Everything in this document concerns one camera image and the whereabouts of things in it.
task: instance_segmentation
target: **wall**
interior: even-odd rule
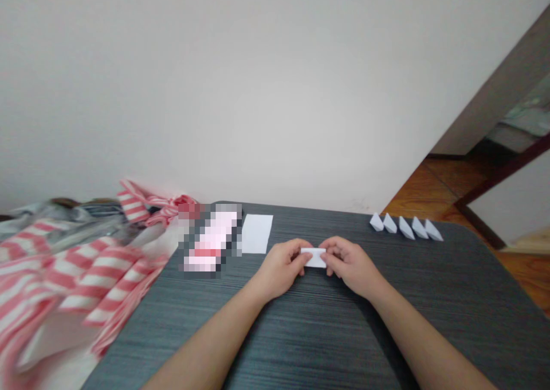
[[[0,211],[380,211],[549,0],[0,0]]]
[[[466,155],[550,73],[550,7],[430,151]]]
[[[550,226],[550,150],[468,204],[508,245]]]

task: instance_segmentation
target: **wooden floor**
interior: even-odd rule
[[[483,160],[426,159],[383,211],[464,225],[487,244],[531,299],[550,317],[550,256],[495,251],[453,203],[483,182],[493,167]]]

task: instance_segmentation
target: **dark gray table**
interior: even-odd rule
[[[273,214],[268,249],[340,235],[501,389],[550,389],[550,324],[483,243],[438,223],[444,242],[376,233],[369,215],[243,204]],[[84,389],[137,389],[235,294],[263,255],[229,260],[220,279],[184,279],[177,251]],[[228,375],[231,389],[418,388],[373,307],[307,268],[260,314]]]

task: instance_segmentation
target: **pink object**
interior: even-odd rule
[[[47,261],[36,255],[0,265],[0,374],[5,389],[30,387],[15,374],[15,367],[26,343],[58,301],[36,269]],[[27,268],[16,270],[17,266]]]
[[[96,257],[107,247],[117,245],[118,241],[114,238],[101,237],[57,254],[51,267],[46,270],[44,284],[56,293],[67,295],[76,287],[76,282],[92,266]]]
[[[103,326],[115,311],[120,307],[124,299],[153,272],[154,267],[148,260],[142,258],[135,262],[123,278],[107,293],[97,307],[86,317],[83,325]]]
[[[100,252],[59,311],[90,312],[141,256],[139,249],[109,247]]]
[[[151,216],[145,204],[128,190],[119,192],[116,196],[120,201],[120,205],[122,205],[128,221],[132,223],[145,221]]]
[[[65,230],[68,226],[51,219],[40,219],[20,233],[0,243],[0,262],[15,260],[27,255],[50,252],[46,236],[52,231]]]
[[[125,297],[122,303],[113,312],[110,319],[105,323],[99,336],[92,347],[92,352],[97,357],[102,357],[113,343],[116,336],[122,330],[128,318],[132,315],[142,298],[147,294],[151,285],[163,270],[168,257],[164,256],[157,261],[158,267],[146,276],[136,287]]]
[[[172,221],[172,218],[178,215],[181,204],[193,205],[197,203],[197,201],[188,195],[180,195],[179,197],[170,199],[161,198],[156,195],[145,196],[144,192],[129,180],[122,180],[120,184],[126,189],[126,191],[121,192],[121,194],[125,193],[123,197],[128,201],[128,204],[126,204],[128,211],[123,205],[126,217],[130,222],[146,220],[145,225],[148,227],[161,223],[166,228],[170,221]],[[149,217],[145,204],[161,207],[161,209]]]

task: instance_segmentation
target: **pink striped fabric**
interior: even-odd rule
[[[142,258],[130,268],[123,278],[107,293],[97,307],[82,322],[83,325],[103,326],[120,307],[124,299],[153,272],[154,267],[146,258]]]
[[[101,237],[57,254],[51,267],[46,270],[44,284],[58,294],[67,295],[76,287],[76,282],[92,266],[96,257],[107,247],[114,246],[118,246],[117,240]]]
[[[119,192],[116,196],[122,205],[126,218],[131,223],[145,221],[151,216],[145,204],[128,190]]]
[[[187,208],[189,205],[195,205],[197,204],[197,201],[195,201],[193,198],[191,198],[188,195],[180,195],[176,198],[161,198],[156,195],[150,195],[145,196],[142,190],[140,190],[133,182],[129,180],[122,180],[120,181],[120,184],[125,188],[125,191],[121,192],[120,194],[125,194],[123,197],[128,202],[127,205],[132,206],[132,209],[135,208],[135,212],[132,211],[130,214],[129,211],[124,210],[126,213],[126,217],[130,222],[138,222],[141,220],[146,219],[145,225],[148,227],[151,227],[157,223],[161,223],[164,227],[168,227],[168,224],[170,224],[170,221],[178,216],[178,212],[180,208]],[[141,213],[138,208],[141,208],[140,204],[138,202],[141,202],[143,204],[143,208],[145,209],[145,204],[161,207],[160,211],[157,211],[153,214],[153,216],[145,216],[143,213]]]
[[[15,260],[28,255],[50,252],[46,236],[52,231],[66,230],[67,223],[52,219],[40,219],[20,233],[0,243],[0,262]]]
[[[139,249],[109,247],[100,252],[77,286],[59,306],[59,311],[90,312],[141,257]]]
[[[42,284],[37,270],[46,262],[37,255],[0,265],[0,374],[5,389],[28,388],[15,375],[19,354],[57,304],[57,295]]]
[[[126,321],[132,315],[133,311],[136,309],[138,304],[141,302],[142,298],[147,294],[151,285],[155,282],[156,278],[159,276],[160,272],[163,270],[166,262],[168,261],[168,256],[160,257],[156,263],[153,265],[156,267],[154,270],[149,273],[141,282],[136,285],[136,287],[123,299],[120,305],[116,308],[113,314],[110,316],[109,320],[104,324],[101,329],[99,336],[92,347],[92,352],[97,356],[101,357],[105,355],[105,352],[113,343],[116,336],[122,330]]]

